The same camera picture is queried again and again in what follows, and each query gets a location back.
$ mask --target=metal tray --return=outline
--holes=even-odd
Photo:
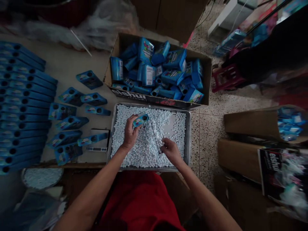
[[[117,117],[117,106],[118,105],[125,105],[127,107],[148,107],[151,109],[160,109],[160,110],[165,110],[165,111],[170,111],[174,113],[170,117],[170,124],[167,124],[164,126],[164,131],[169,132],[170,135],[173,135],[173,124],[175,122],[175,113],[176,112],[181,112],[186,114],[186,122],[185,122],[185,146],[184,146],[184,161],[185,163],[189,166],[189,161],[190,161],[190,133],[191,133],[191,114],[188,110],[182,110],[182,109],[174,109],[174,108],[169,108],[169,107],[160,107],[160,106],[152,106],[152,105],[146,105],[146,104],[136,104],[136,103],[126,103],[126,102],[120,102],[117,103],[114,107],[114,113],[113,113],[113,118],[112,118],[112,127],[111,127],[111,132],[110,132],[110,142],[108,146],[108,160],[107,163],[109,162],[110,155],[112,152],[112,134],[114,132],[114,125],[116,124],[116,117]],[[120,168],[120,171],[122,170],[152,170],[152,171],[158,171],[158,172],[177,172],[176,167],[147,167],[147,168],[138,168],[138,167],[125,167],[125,168]]]

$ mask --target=box with printed label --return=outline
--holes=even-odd
[[[135,35],[130,35],[130,34],[125,34],[125,33],[119,33],[117,40],[114,45],[114,49],[112,51],[111,56],[112,57],[119,57],[122,52],[125,51],[127,47],[129,47],[133,43],[138,43],[140,40],[139,36]],[[152,39],[147,39],[151,44],[154,45],[154,51],[155,47],[160,47],[162,42],[158,42]],[[182,47],[170,44],[170,49],[169,52],[172,51],[178,51],[183,49]],[[203,90],[201,91],[202,94],[204,94],[204,97],[202,98],[201,102],[195,103],[195,102],[185,102],[183,100],[176,100],[176,99],[167,99],[161,96],[152,96],[150,93],[159,85],[157,83],[157,80],[161,80],[160,78],[157,78],[155,80],[155,87],[149,88],[147,91],[141,91],[138,90],[137,87],[133,88],[133,91],[130,90],[123,90],[120,88],[113,87],[113,80],[112,80],[112,69],[111,69],[111,62],[109,61],[107,65],[107,70],[105,73],[105,78],[104,82],[105,84],[110,88],[110,90],[118,97],[123,97],[123,98],[129,98],[129,99],[134,99],[138,101],[143,101],[145,103],[152,103],[152,104],[163,104],[163,105],[168,105],[168,106],[173,106],[173,107],[179,107],[179,108],[186,108],[186,109],[192,109],[196,107],[202,107],[202,106],[207,106],[209,105],[209,96],[210,96],[210,84],[211,84],[211,77],[212,77],[212,61],[211,58],[208,56],[201,54],[196,51],[192,51],[189,49],[186,49],[186,58],[185,61],[191,62],[196,59],[200,60],[200,64],[203,67],[203,79],[202,79],[202,84],[203,84]]]

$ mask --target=red plastic stool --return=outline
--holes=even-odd
[[[220,90],[233,90],[237,85],[246,81],[246,79],[240,76],[235,64],[220,69],[213,73],[212,77],[216,83],[216,86],[212,89],[213,93]]]

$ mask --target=stack of blue boxes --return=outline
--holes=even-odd
[[[201,103],[204,94],[200,60],[186,63],[186,49],[169,49],[169,41],[156,49],[150,41],[140,38],[139,45],[133,43],[120,57],[111,57],[112,87]]]
[[[45,65],[22,45],[0,42],[0,175],[40,162],[58,83]]]

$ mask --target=cardboard box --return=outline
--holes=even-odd
[[[261,183],[258,149],[264,146],[220,139],[218,141],[218,164]]]
[[[115,42],[111,56],[118,57],[120,53],[123,50],[125,50],[130,44],[132,44],[133,42],[139,43],[139,38],[140,38],[139,36],[120,33]],[[158,42],[152,39],[149,39],[149,41],[153,43],[154,46],[159,46],[161,44],[161,42]],[[181,49],[181,47],[170,44],[170,51],[178,50],[178,49]],[[163,105],[168,105],[168,106],[173,106],[173,107],[178,107],[178,108],[186,108],[186,109],[196,108],[196,107],[200,107],[203,105],[208,106],[209,97],[210,97],[210,85],[211,85],[211,78],[212,78],[212,59],[204,54],[187,49],[186,62],[192,61],[196,58],[200,59],[201,64],[203,66],[204,91],[202,93],[204,94],[204,97],[201,101],[201,104],[188,103],[188,102],[181,101],[181,100],[166,99],[162,97],[154,97],[154,96],[139,94],[136,92],[128,92],[128,91],[120,90],[117,88],[113,88],[110,60],[107,65],[104,82],[107,84],[107,86],[116,96],[138,100],[138,101],[141,101],[142,103],[146,102],[146,103],[153,103],[153,104],[163,104]]]
[[[136,7],[139,24],[142,27],[181,43],[188,42],[208,3],[203,0],[131,0],[131,2]]]
[[[277,121],[277,110],[281,107],[292,107],[301,111],[303,119],[307,119],[307,113],[304,109],[294,105],[281,105],[277,107],[268,107],[258,110],[251,110],[239,113],[224,115],[225,131],[229,133],[245,134],[266,140],[286,142],[280,137]],[[304,125],[304,130],[295,141],[288,143],[301,143],[308,140],[308,123]]]
[[[278,212],[268,212],[276,204],[262,195],[262,191],[230,177],[214,177],[217,199],[243,231],[305,230],[305,223]]]

